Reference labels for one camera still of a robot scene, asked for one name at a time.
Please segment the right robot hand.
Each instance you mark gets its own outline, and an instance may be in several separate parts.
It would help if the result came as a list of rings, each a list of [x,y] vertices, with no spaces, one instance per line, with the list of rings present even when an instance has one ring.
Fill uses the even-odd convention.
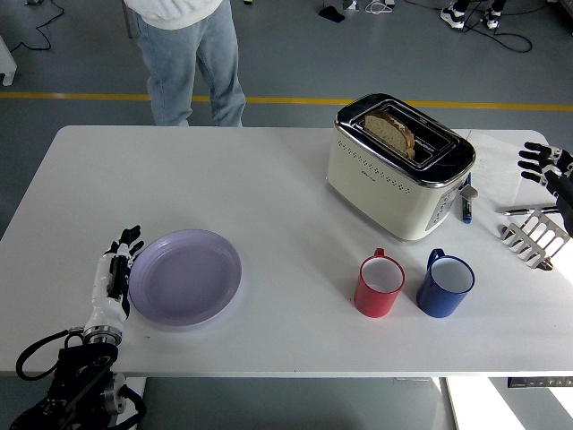
[[[518,153],[521,176],[544,187],[556,198],[565,224],[572,223],[572,155],[558,147],[526,142]]]

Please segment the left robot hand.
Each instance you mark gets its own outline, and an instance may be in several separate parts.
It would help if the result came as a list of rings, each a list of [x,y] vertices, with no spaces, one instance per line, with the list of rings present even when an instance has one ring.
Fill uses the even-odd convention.
[[[124,229],[117,241],[99,258],[92,289],[92,313],[83,329],[85,343],[122,341],[124,321],[130,314],[129,278],[136,254],[144,242],[141,227]]]

